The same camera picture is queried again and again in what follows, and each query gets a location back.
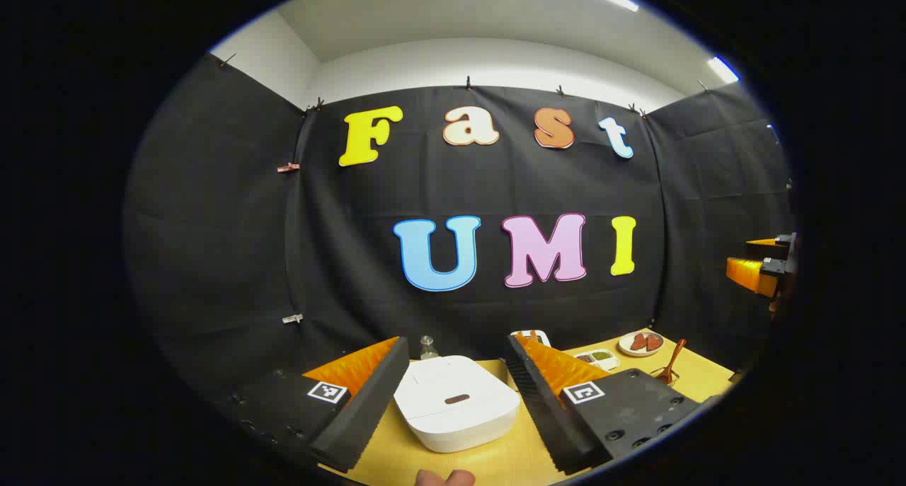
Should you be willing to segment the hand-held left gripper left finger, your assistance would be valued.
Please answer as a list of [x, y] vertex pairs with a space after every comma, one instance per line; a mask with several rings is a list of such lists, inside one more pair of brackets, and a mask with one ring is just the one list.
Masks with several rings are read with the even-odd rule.
[[392, 337], [314, 368], [283, 366], [214, 396], [246, 434], [291, 463], [354, 468], [410, 364]]

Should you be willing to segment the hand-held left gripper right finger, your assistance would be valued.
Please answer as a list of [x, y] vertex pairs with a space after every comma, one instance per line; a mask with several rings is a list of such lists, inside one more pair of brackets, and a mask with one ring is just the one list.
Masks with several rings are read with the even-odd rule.
[[638, 368], [610, 374], [524, 335], [509, 335], [505, 363], [554, 465], [567, 475], [656, 443], [700, 406]]

